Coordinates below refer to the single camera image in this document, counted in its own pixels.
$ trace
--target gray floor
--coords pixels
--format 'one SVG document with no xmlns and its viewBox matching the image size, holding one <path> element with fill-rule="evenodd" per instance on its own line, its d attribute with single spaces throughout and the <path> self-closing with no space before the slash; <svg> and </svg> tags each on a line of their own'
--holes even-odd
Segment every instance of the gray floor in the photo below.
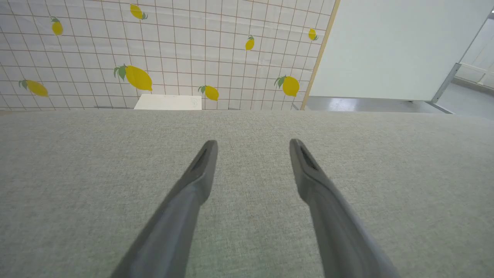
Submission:
<svg viewBox="0 0 494 278">
<path fill-rule="evenodd" d="M 494 120 L 494 95 L 450 84 L 438 105 L 454 114 L 478 116 Z M 337 98 L 310 96 L 306 110 L 443 113 L 423 101 L 403 101 L 374 98 Z"/>
<path fill-rule="evenodd" d="M 492 94 L 450 84 L 437 104 L 455 114 L 494 120 L 494 95 Z"/>
<path fill-rule="evenodd" d="M 443 113 L 423 101 L 310 96 L 305 110 Z"/>
</svg>

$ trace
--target white tiled wall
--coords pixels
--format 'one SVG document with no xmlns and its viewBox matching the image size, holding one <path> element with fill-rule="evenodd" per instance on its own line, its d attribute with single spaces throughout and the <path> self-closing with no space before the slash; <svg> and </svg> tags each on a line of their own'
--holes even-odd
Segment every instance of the white tiled wall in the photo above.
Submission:
<svg viewBox="0 0 494 278">
<path fill-rule="evenodd" d="M 130 11 L 137 5 L 147 15 Z M 142 93 L 202 95 L 203 109 L 297 110 L 334 0 L 0 0 L 0 109 L 133 108 Z M 63 26 L 57 36 L 50 17 Z M 309 38 L 315 29 L 318 40 Z M 249 35 L 254 47 L 246 50 Z M 132 65 L 152 92 L 114 76 Z M 300 85 L 296 97 L 275 86 Z M 19 85 L 42 84 L 48 97 Z M 198 91 L 215 87 L 218 101 Z"/>
</svg>

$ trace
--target fabric texture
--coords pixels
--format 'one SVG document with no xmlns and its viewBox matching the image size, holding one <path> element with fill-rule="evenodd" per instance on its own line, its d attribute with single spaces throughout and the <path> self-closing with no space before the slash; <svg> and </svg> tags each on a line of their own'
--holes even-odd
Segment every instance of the fabric texture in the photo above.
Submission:
<svg viewBox="0 0 494 278">
<path fill-rule="evenodd" d="M 359 112 L 0 117 L 0 277 L 108 277 L 208 139 L 187 277 L 322 277 L 288 142 L 301 139 L 399 273 L 494 273 L 494 122 Z"/>
</svg>

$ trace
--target wooden edge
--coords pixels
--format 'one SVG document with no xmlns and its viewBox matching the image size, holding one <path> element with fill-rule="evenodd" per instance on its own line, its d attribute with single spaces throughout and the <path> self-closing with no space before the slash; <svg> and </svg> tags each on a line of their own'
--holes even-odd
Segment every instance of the wooden edge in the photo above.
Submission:
<svg viewBox="0 0 494 278">
<path fill-rule="evenodd" d="M 333 27 L 334 19 L 336 18 L 336 12 L 338 11 L 340 0 L 336 0 L 334 2 L 333 10 L 331 11 L 331 18 L 329 19 L 328 27 L 326 28 L 326 33 L 324 34 L 323 43 L 321 44 L 321 49 L 319 50 L 319 55 L 317 56 L 316 65 L 314 66 L 314 70 L 312 71 L 312 76 L 309 81 L 309 86 L 307 86 L 307 92 L 305 93 L 304 101 L 302 102 L 302 106 L 300 110 L 305 110 L 305 104 L 307 103 L 307 99 L 309 98 L 310 89 L 312 88 L 312 83 L 314 82 L 314 78 L 316 77 L 317 69 L 319 68 L 319 64 L 321 63 L 321 58 L 323 57 L 324 49 L 326 48 L 326 43 L 328 42 L 329 33 L 331 32 L 331 28 Z"/>
</svg>

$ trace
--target lemon print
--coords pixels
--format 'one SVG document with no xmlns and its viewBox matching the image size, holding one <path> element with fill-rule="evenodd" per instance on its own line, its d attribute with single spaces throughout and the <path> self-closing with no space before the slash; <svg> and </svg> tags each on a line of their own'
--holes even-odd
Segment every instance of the lemon print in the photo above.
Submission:
<svg viewBox="0 0 494 278">
<path fill-rule="evenodd" d="M 134 4 L 130 4 L 130 12 L 137 19 L 146 19 L 146 18 L 148 18 L 148 15 L 145 14 L 145 13 L 143 13 L 141 11 L 141 8 L 139 8 L 137 5 L 134 5 Z"/>
<path fill-rule="evenodd" d="M 281 88 L 283 85 L 283 91 L 286 95 L 297 96 L 298 89 L 300 88 L 297 79 L 285 75 L 276 79 L 275 86 L 276 82 L 278 82 L 278 88 Z"/>
<path fill-rule="evenodd" d="M 29 89 L 30 91 L 32 91 L 33 93 L 35 93 L 39 96 L 48 97 L 48 91 L 46 90 L 46 88 L 36 81 L 24 79 L 24 80 L 19 81 L 19 87 L 21 85 L 22 85 L 22 87 L 24 87 L 24 89 L 26 89 L 26 90 Z"/>
<path fill-rule="evenodd" d="M 51 29 L 53 30 L 53 33 L 57 36 L 60 36 L 63 33 L 63 26 L 62 23 L 60 23 L 60 20 L 58 18 L 51 16 L 51 22 L 53 24 L 51 25 Z"/>
<path fill-rule="evenodd" d="M 316 30 L 314 29 L 310 29 L 309 31 L 309 39 L 311 39 L 312 41 L 317 41 L 319 37 L 316 35 Z"/>
<path fill-rule="evenodd" d="M 218 90 L 216 90 L 214 87 L 204 85 L 200 86 L 199 89 L 197 89 L 197 91 L 199 90 L 201 90 L 202 93 L 206 92 L 207 98 L 218 101 L 219 93 Z"/>
<path fill-rule="evenodd" d="M 248 41 L 246 43 L 246 50 L 251 50 L 254 47 L 254 37 L 252 35 L 248 36 Z"/>
<path fill-rule="evenodd" d="M 151 77 L 149 77 L 149 75 L 140 68 L 136 68 L 134 66 L 126 66 L 124 64 L 123 66 L 116 67 L 113 70 L 113 76 L 116 77 L 117 72 L 122 80 L 124 80 L 124 77 L 127 76 L 128 82 L 139 90 L 153 90 L 153 88 L 151 88 L 151 85 L 153 84 L 153 81 L 151 81 Z"/>
</svg>

